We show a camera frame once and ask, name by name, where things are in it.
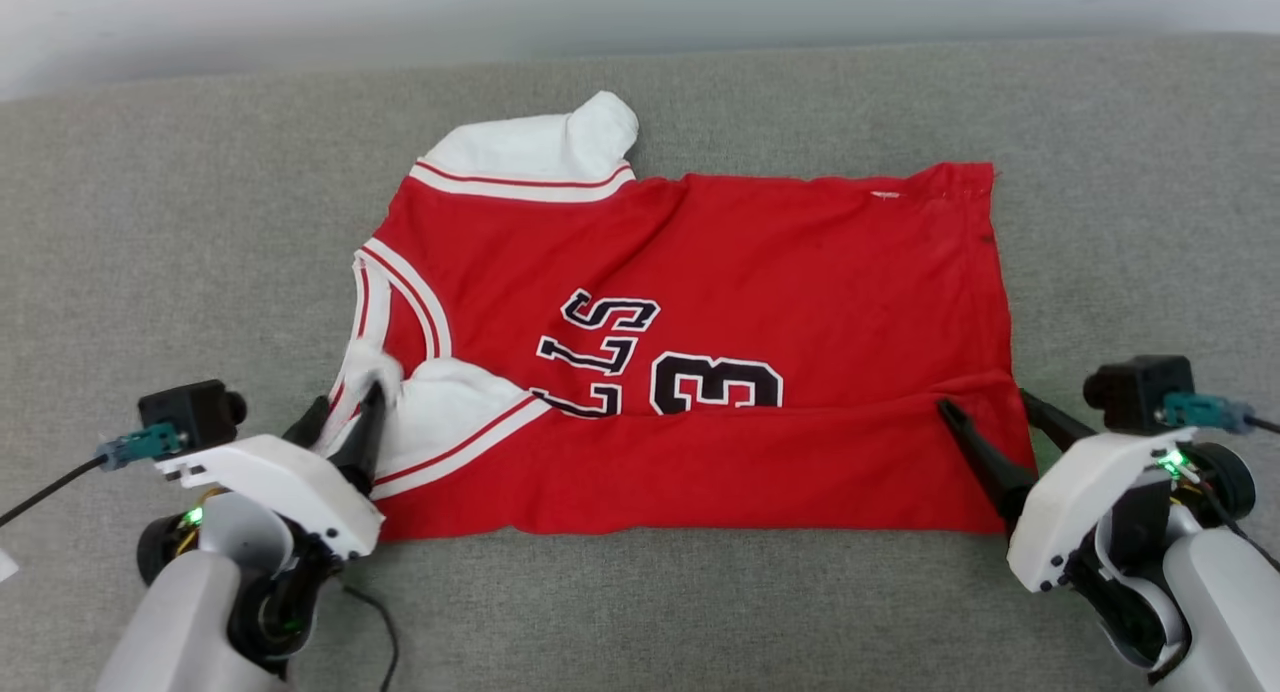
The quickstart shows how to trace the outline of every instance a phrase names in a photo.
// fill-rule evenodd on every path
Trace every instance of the cable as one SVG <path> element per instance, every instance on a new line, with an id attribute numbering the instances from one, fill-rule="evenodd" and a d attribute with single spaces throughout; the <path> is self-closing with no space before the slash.
<path id="1" fill-rule="evenodd" d="M 378 691 L 387 692 L 392 688 L 392 675 L 396 674 L 396 664 L 399 663 L 399 638 L 396 637 L 396 625 L 392 624 L 392 613 L 387 610 L 385 605 L 375 600 L 375 597 L 356 590 L 356 587 L 347 587 L 346 582 L 342 583 L 342 591 L 374 608 L 378 610 L 378 614 L 383 615 L 383 623 L 387 625 L 387 633 L 392 638 L 392 664 L 387 666 L 387 677 L 383 678 L 383 684 L 378 688 Z"/>
<path id="2" fill-rule="evenodd" d="M 105 463 L 105 460 L 106 455 L 96 455 L 96 458 L 87 460 L 87 463 L 83 463 L 76 469 L 70 469 L 70 472 L 68 472 L 67 475 L 61 475 L 61 477 L 59 477 L 56 482 L 50 484 L 49 487 L 45 487 L 40 492 L 28 496 L 26 501 L 13 508 L 12 510 L 6 510 L 4 515 L 0 515 L 0 527 L 4 527 L 5 524 L 13 522 L 19 514 L 24 513 L 24 510 L 28 510 L 38 505 L 41 501 L 44 501 L 46 496 L 50 496 L 52 495 L 52 492 L 61 490 L 69 482 L 74 481 L 74 478 L 79 477 L 79 475 L 88 472 L 88 469 L 97 469 L 102 467 L 102 463 Z"/>
<path id="3" fill-rule="evenodd" d="M 1266 429 L 1271 434 L 1280 434 L 1280 423 L 1267 422 L 1267 420 L 1253 417 L 1253 414 L 1244 414 L 1244 423 L 1252 423 L 1257 429 Z"/>
<path id="4" fill-rule="evenodd" d="M 1262 559 L 1267 560 L 1267 563 L 1270 563 L 1276 572 L 1280 572 L 1280 562 L 1276 562 L 1275 556 L 1271 556 L 1271 553 L 1263 550 L 1262 545 L 1258 545 L 1257 542 L 1251 540 L 1248 533 L 1244 533 L 1244 531 L 1240 530 L 1240 526 L 1236 524 L 1234 519 L 1231 519 L 1231 515 L 1226 514 L 1226 508 L 1222 507 L 1222 500 L 1217 499 L 1217 492 L 1215 492 L 1213 489 L 1210 487 L 1201 478 L 1201 475 L 1192 472 L 1192 469 L 1188 469 L 1185 466 L 1181 464 L 1178 466 L 1178 472 L 1180 472 L 1184 478 L 1188 478 L 1188 481 L 1193 484 L 1197 487 L 1197 490 L 1203 492 L 1204 499 L 1207 499 L 1208 504 L 1213 508 L 1213 514 L 1219 515 L 1219 518 L 1222 521 L 1222 524 L 1225 524 L 1226 528 L 1234 532 L 1235 536 L 1239 537 L 1240 540 L 1244 540 L 1245 542 L 1252 545 L 1253 549 L 1257 550 L 1260 555 L 1262 555 Z"/>

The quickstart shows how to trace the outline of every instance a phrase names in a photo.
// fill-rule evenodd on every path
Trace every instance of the red jersey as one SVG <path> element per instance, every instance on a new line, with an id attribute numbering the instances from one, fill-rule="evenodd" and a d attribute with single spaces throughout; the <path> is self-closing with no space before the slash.
<path id="1" fill-rule="evenodd" d="M 461 127 L 356 255 L 353 336 L 421 372 L 384 537 L 1001 530 L 934 408 L 956 397 L 1032 466 L 991 165 L 637 182 L 635 133 L 608 92 Z M 443 391 L 477 386 L 502 404 Z"/>

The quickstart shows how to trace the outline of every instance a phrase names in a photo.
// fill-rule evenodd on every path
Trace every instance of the white background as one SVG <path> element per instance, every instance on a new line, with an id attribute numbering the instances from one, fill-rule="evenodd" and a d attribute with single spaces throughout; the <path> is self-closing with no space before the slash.
<path id="1" fill-rule="evenodd" d="M 1189 29 L 1280 0 L 0 0 L 0 98 L 145 77 Z"/>

